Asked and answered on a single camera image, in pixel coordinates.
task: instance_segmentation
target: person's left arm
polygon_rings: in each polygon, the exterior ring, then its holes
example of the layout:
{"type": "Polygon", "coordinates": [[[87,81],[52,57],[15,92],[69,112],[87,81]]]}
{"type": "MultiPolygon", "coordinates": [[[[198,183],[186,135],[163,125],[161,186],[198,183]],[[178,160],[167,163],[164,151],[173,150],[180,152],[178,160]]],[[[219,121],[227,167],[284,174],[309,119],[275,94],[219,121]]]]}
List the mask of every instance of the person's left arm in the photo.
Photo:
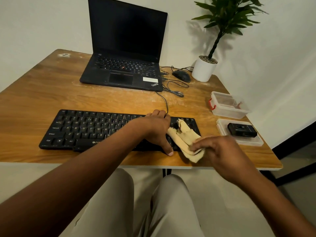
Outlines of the person's left arm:
{"type": "Polygon", "coordinates": [[[58,236],[141,140],[173,154],[170,116],[154,110],[0,204],[0,236],[58,236]]]}

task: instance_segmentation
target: person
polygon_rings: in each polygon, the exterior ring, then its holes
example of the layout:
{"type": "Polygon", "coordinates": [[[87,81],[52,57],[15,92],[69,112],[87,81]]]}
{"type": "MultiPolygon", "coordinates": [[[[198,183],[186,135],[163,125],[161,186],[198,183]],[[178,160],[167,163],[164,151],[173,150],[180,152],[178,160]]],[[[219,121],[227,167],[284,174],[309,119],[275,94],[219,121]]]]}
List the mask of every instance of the person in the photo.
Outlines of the person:
{"type": "MultiPolygon", "coordinates": [[[[166,140],[170,116],[154,110],[37,179],[0,205],[0,236],[58,236],[89,202],[71,236],[132,236],[134,185],[117,169],[141,140],[173,155],[166,140]]],[[[232,137],[200,138],[214,169],[258,206],[276,236],[316,236],[314,226],[256,170],[232,137]]],[[[139,236],[204,236],[183,180],[163,178],[152,195],[139,236]]]]}

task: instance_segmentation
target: person's right arm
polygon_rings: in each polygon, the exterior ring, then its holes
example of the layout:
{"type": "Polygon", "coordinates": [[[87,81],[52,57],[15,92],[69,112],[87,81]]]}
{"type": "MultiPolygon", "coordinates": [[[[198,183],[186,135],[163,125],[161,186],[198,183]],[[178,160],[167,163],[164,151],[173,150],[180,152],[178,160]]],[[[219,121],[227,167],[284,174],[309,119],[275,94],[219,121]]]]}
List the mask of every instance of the person's right arm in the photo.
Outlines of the person's right arm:
{"type": "Polygon", "coordinates": [[[214,169],[227,181],[241,188],[267,219],[275,236],[316,236],[315,227],[266,179],[231,136],[198,139],[191,151],[206,148],[214,169]]]}

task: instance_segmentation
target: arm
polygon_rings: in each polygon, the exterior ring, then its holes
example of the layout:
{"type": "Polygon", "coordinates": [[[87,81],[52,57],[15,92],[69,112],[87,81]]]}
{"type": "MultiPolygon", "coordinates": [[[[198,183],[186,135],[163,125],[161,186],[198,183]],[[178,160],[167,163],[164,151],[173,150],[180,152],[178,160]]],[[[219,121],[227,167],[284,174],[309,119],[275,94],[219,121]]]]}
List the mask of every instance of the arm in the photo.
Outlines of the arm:
{"type": "Polygon", "coordinates": [[[155,110],[42,176],[0,204],[0,236],[58,236],[143,139],[173,154],[170,116],[155,110]]]}
{"type": "Polygon", "coordinates": [[[215,170],[227,181],[241,188],[267,219],[275,236],[316,236],[315,227],[306,220],[257,169],[231,136],[198,139],[192,151],[206,148],[215,170]]]}

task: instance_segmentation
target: external keyboard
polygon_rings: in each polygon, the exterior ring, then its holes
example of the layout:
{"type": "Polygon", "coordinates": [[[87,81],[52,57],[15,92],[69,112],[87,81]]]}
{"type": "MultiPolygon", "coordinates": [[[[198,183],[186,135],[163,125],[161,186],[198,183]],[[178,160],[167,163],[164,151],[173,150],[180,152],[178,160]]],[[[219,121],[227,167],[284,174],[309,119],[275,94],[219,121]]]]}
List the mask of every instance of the external keyboard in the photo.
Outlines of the external keyboard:
{"type": "MultiPolygon", "coordinates": [[[[144,116],[95,111],[60,110],[39,144],[39,147],[41,149],[69,149],[82,152],[103,139],[108,138],[130,120],[144,116]]],[[[170,127],[176,127],[179,118],[171,117],[170,127]]],[[[184,120],[191,129],[201,135],[193,118],[180,119],[184,120]]],[[[168,135],[166,137],[174,151],[181,151],[168,135]]],[[[162,151],[162,148],[147,140],[142,140],[133,150],[162,151]]]]}
{"type": "Polygon", "coordinates": [[[156,73],[155,64],[143,63],[121,60],[116,58],[108,58],[98,55],[97,60],[94,64],[95,68],[114,70],[114,71],[124,71],[129,73],[137,73],[143,76],[157,76],[160,73],[156,73]]]}

